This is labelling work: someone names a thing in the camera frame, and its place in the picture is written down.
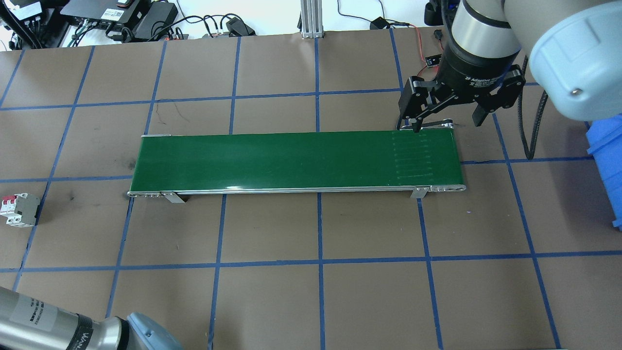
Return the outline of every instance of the gray robot arm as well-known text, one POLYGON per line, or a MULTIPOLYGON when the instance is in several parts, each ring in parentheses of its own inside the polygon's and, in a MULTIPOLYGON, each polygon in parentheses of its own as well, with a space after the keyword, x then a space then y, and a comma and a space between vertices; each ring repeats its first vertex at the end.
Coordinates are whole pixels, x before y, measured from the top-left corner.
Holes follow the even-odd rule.
MULTIPOLYGON (((440 5, 447 10, 448 0, 440 5)), ((401 120, 410 119, 415 132, 449 105, 477 102, 476 126, 514 105, 524 85, 524 72, 512 65, 521 48, 565 116, 622 112, 622 1, 463 0, 453 21, 443 19, 449 38, 437 76, 411 77, 399 102, 401 120)))

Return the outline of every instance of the white circuit breaker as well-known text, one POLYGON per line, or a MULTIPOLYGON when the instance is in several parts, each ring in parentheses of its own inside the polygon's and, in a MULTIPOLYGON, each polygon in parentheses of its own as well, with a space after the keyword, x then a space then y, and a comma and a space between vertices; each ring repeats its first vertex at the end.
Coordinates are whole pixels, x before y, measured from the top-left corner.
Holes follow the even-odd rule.
POLYGON ((18 193, 2 197, 0 215, 7 217, 6 224, 15 227, 32 227, 37 222, 35 215, 39 206, 39 197, 18 193))

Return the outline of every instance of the green conveyor belt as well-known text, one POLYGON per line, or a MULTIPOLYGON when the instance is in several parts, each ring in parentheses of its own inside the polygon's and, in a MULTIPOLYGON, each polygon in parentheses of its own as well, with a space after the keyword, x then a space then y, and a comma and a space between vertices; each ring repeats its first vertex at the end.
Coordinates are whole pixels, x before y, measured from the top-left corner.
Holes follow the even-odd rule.
POLYGON ((144 137, 130 196, 464 189, 453 130, 144 137))

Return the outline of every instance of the cable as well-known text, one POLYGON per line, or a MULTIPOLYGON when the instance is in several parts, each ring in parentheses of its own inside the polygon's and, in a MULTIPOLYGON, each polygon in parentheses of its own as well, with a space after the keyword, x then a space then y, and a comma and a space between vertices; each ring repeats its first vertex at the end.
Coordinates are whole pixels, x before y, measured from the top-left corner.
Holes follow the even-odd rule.
POLYGON ((32 32, 28 29, 25 29, 22 24, 17 20, 15 15, 9 8, 6 6, 4 0, 0 1, 0 19, 2 19, 9 28, 11 28, 18 38, 24 41, 28 46, 33 49, 41 49, 41 43, 37 40, 36 37, 32 35, 32 32))
POLYGON ((91 22, 89 23, 86 28, 86 30, 82 30, 79 34, 77 34, 76 38, 74 39, 75 42, 73 43, 74 47, 78 47, 78 45, 80 45, 80 42, 82 42, 82 39, 84 39, 84 36, 86 36, 86 33, 92 31, 93 29, 97 28, 97 26, 100 24, 101 21, 95 21, 95 22, 91 22))
POLYGON ((180 27, 175 28, 175 35, 177 36, 178 40, 183 40, 183 32, 180 27))
POLYGON ((199 17, 199 16, 188 16, 188 17, 184 17, 182 19, 180 19, 179 21, 175 21, 172 24, 169 24, 168 26, 160 26, 157 29, 160 29, 159 32, 157 32, 156 34, 154 34, 149 40, 147 41, 153 41, 156 40, 163 32, 167 32, 169 29, 173 28, 173 26, 176 26, 177 24, 180 24, 181 22, 189 19, 189 18, 198 18, 200 19, 200 21, 197 22, 193 22, 193 23, 199 23, 199 22, 203 22, 205 25, 205 29, 207 29, 208 34, 210 35, 210 37, 214 37, 210 31, 210 26, 207 25, 207 21, 203 18, 203 17, 199 17))
POLYGON ((79 25, 76 27, 76 30, 73 31, 72 39, 69 42, 69 44, 67 45, 67 47, 73 47, 73 45, 76 42, 76 40, 78 39, 78 37, 80 35, 82 35, 82 31, 83 31, 83 29, 84 29, 84 27, 86 26, 87 23, 88 23, 88 19, 85 19, 84 21, 79 23, 79 25))
POLYGON ((427 66, 427 65, 426 65, 425 67, 421 68, 421 70, 419 71, 419 73, 417 73, 417 76, 418 76, 418 77, 420 77, 420 76, 421 76, 421 73, 423 73, 423 72, 424 72, 424 70, 425 70, 426 68, 428 68, 428 66, 427 66))
POLYGON ((362 19, 364 21, 368 21, 369 23, 371 23, 371 21, 369 19, 367 19, 367 18, 363 18, 363 17, 359 17, 359 16, 353 16, 351 14, 343 14, 343 13, 341 13, 341 1, 339 1, 339 0, 337 0, 337 13, 339 13, 343 17, 358 18, 358 19, 362 19))
MULTIPOLYGON (((129 30, 128 27, 123 26, 123 28, 121 28, 121 35, 123 35, 124 33, 128 34, 128 38, 130 41, 132 41, 134 39, 134 33, 132 33, 132 31, 129 30)), ((123 36, 123 42, 126 42, 126 36, 123 36)))
MULTIPOLYGON (((522 73, 525 74, 525 70, 527 69, 527 61, 529 59, 525 56, 525 59, 522 61, 522 73)), ((534 127, 531 132, 531 144, 527 145, 527 138, 525 137, 525 129, 522 124, 522 93, 518 95, 518 130, 521 135, 522 147, 525 151, 525 157, 528 160, 534 159, 534 155, 536 154, 536 143, 538 140, 538 133, 540 132, 540 123, 542 122, 542 115, 544 114, 544 107, 546 106, 547 101, 549 100, 549 95, 546 91, 542 92, 542 96, 540 97, 540 103, 538 103, 538 109, 536 110, 536 119, 534 120, 534 127)))
POLYGON ((384 15, 384 4, 383 4, 383 0, 378 0, 378 2, 380 2, 380 8, 383 10, 383 18, 385 18, 386 16, 384 15))
POLYGON ((214 16, 211 16, 209 14, 206 14, 205 16, 203 16, 203 20, 210 18, 213 22, 214 22, 214 30, 216 30, 216 33, 218 33, 218 23, 216 23, 216 19, 214 18, 214 16))
POLYGON ((421 57, 421 62, 425 62, 424 48, 423 43, 421 42, 421 32, 419 31, 419 27, 415 26, 414 24, 411 24, 411 27, 413 27, 417 31, 417 36, 419 36, 419 57, 421 57))

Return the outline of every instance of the blue tape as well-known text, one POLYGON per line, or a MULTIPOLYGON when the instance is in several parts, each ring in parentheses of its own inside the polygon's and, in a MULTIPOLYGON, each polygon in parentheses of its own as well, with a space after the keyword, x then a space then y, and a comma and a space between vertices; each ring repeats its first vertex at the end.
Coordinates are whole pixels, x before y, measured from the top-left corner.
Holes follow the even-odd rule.
POLYGON ((7 107, 0 108, 0 111, 22 111, 22 110, 51 110, 56 108, 71 108, 73 105, 56 105, 56 106, 24 106, 24 107, 7 107))
POLYGON ((516 197, 516 204, 518 205, 518 211, 521 215, 522 226, 525 230, 525 237, 527 238, 527 244, 529 246, 529 251, 531 253, 532 261, 534 263, 534 269, 536 271, 536 278, 538 280, 538 285, 540 287, 540 293, 542 294, 542 300, 544 302, 544 308, 546 310, 547 317, 549 319, 550 330, 553 335, 553 340, 555 341, 555 346, 557 349, 561 349, 561 344, 559 341, 559 335, 557 334, 557 327, 555 325, 555 319, 553 318, 553 312, 550 308, 549 297, 547 296, 546 288, 544 286, 544 280, 542 278, 542 272, 540 271, 540 264, 538 263, 538 258, 536 255, 536 250, 534 248, 534 242, 531 239, 531 233, 529 231, 529 225, 527 224, 527 216, 525 215, 525 210, 522 206, 521 195, 518 191, 518 185, 516 184, 516 178, 514 177, 514 171, 512 169, 512 163, 508 157, 508 150, 506 149, 505 141, 503 139, 503 133, 501 132, 501 126, 499 125, 499 120, 497 119, 496 113, 493 113, 493 120, 495 128, 497 129, 497 134, 499 136, 499 141, 501 142, 501 148, 503 149, 503 156, 507 162, 508 173, 510 177, 510 181, 512 182, 512 189, 514 191, 514 196, 516 197))
POLYGON ((46 177, 41 177, 38 179, 4 179, 4 180, 0 180, 0 184, 12 184, 15 182, 46 182, 49 179, 47 179, 46 177))
MULTIPOLYGON (((84 73, 82 74, 82 80, 80 81, 80 86, 78 87, 78 91, 76 92, 76 97, 73 101, 73 108, 69 113, 69 117, 67 118, 67 124, 65 125, 65 130, 63 131, 63 136, 60 139, 60 144, 58 146, 58 151, 56 152, 56 157, 54 158, 54 163, 52 165, 52 169, 50 170, 50 176, 45 184, 45 190, 43 192, 43 196, 41 197, 41 203, 39 204, 39 208, 37 208, 37 218, 41 217, 41 212, 43 211, 45 200, 47 198, 47 194, 50 190, 50 185, 52 183, 52 178, 54 177, 54 172, 56 171, 56 167, 58 166, 58 160, 60 159, 60 154, 63 151, 63 145, 65 144, 65 140, 67 139, 67 133, 69 132, 69 127, 73 120, 73 114, 75 113, 75 105, 78 103, 78 99, 80 98, 80 94, 82 93, 82 88, 84 87, 84 82, 86 80, 86 75, 88 74, 88 69, 91 67, 91 61, 93 60, 93 54, 95 53, 95 46, 91 48, 91 52, 88 56, 88 60, 86 61, 86 67, 84 69, 84 73)), ((15 278, 15 283, 13 284, 13 291, 17 291, 17 287, 19 286, 19 282, 22 278, 23 269, 26 266, 26 260, 28 260, 28 255, 30 254, 30 249, 32 248, 32 243, 35 238, 35 234, 37 233, 37 227, 39 225, 39 219, 35 223, 32 230, 30 230, 30 235, 28 236, 28 243, 26 243, 26 250, 24 251, 24 256, 22 257, 22 262, 19 267, 19 272, 15 278)))
POLYGON ((9 81, 6 84, 6 88, 4 89, 4 93, 2 93, 2 98, 0 98, 0 107, 2 107, 2 104, 4 104, 6 95, 9 94, 9 89, 11 88, 11 85, 13 84, 13 80, 15 79, 15 75, 17 74, 17 69, 19 69, 19 65, 22 63, 22 59, 24 58, 25 52, 26 50, 22 50, 22 52, 19 54, 17 63, 15 64, 15 67, 13 68, 13 73, 11 73, 11 77, 9 78, 9 81))
POLYGON ((436 288, 434 287, 434 275, 432 273, 432 259, 430 257, 430 248, 427 241, 427 231, 425 229, 424 206, 421 199, 417 199, 417 208, 419 210, 419 224, 421 225, 421 237, 424 243, 425 267, 428 274, 428 284, 430 285, 430 300, 432 302, 432 314, 434 316, 434 326, 436 328, 436 341, 440 350, 443 350, 443 336, 440 330, 439 308, 436 300, 436 288))
POLYGON ((233 70, 233 89, 231 91, 231 115, 229 118, 229 135, 233 134, 233 122, 235 118, 235 100, 238 90, 238 69, 239 69, 239 49, 242 43, 242 37, 238 37, 238 46, 235 52, 235 67, 233 70))
POLYGON ((320 91, 320 95, 348 95, 352 93, 401 92, 399 88, 376 88, 368 90, 320 91))
POLYGON ((123 224, 123 234, 121 235, 121 243, 119 244, 119 254, 117 255, 116 266, 114 267, 113 285, 110 288, 110 297, 108 298, 108 307, 106 308, 106 318, 110 317, 113 310, 114 296, 116 294, 116 286, 119 281, 119 267, 123 261, 123 251, 125 250, 125 241, 128 239, 129 221, 132 216, 132 208, 134 207, 134 198, 129 199, 128 211, 125 215, 125 223, 123 224))
POLYGON ((320 132, 320 47, 318 38, 313 42, 315 66, 315 132, 320 132))
POLYGON ((393 28, 389 28, 389 34, 391 35, 391 45, 393 46, 393 56, 395 56, 395 67, 397 68, 397 81, 399 82, 399 89, 404 89, 404 83, 402 82, 402 69, 399 66, 399 56, 397 55, 397 45, 395 44, 395 35, 393 34, 393 28))
POLYGON ((214 329, 216 327, 216 301, 218 300, 218 282, 220 280, 220 261, 223 254, 223 236, 225 234, 225 211, 227 207, 227 195, 223 194, 220 205, 220 226, 218 228, 218 246, 216 248, 216 267, 214 270, 214 285, 211 290, 210 329, 207 338, 208 350, 213 350, 214 329))
MULTIPOLYGON (((536 253, 538 258, 563 257, 609 257, 622 255, 622 250, 597 250, 592 252, 551 252, 536 253)), ((530 253, 491 254, 491 255, 446 255, 426 257, 386 257, 386 258, 334 258, 322 259, 322 265, 357 264, 357 263, 396 263, 396 262, 433 262, 441 261, 468 261, 468 260, 504 260, 504 259, 531 259, 530 253)), ((73 271, 114 271, 114 270, 177 270, 188 268, 215 268, 219 267, 261 267, 261 266, 298 266, 318 265, 319 259, 305 260, 273 260, 254 262, 221 262, 221 263, 183 263, 170 265, 121 265, 121 266, 76 266, 76 267, 24 267, 22 272, 73 272, 73 271)), ((0 268, 0 273, 18 272, 19 268, 0 268)))
POLYGON ((322 225, 322 194, 317 194, 317 258, 318 258, 318 289, 320 291, 320 349, 326 350, 326 329, 324 317, 324 239, 322 225))
POLYGON ((162 53, 160 54, 160 63, 158 64, 158 68, 157 68, 157 74, 155 75, 155 83, 154 83, 154 90, 151 93, 151 101, 149 101, 149 113, 147 114, 147 123, 145 124, 145 131, 143 132, 144 135, 149 134, 149 127, 151 126, 151 117, 153 115, 154 112, 154 105, 156 104, 156 96, 157 96, 157 88, 160 85, 160 76, 162 75, 162 67, 164 66, 164 56, 166 55, 166 46, 167 46, 167 41, 164 41, 164 43, 162 44, 162 53))

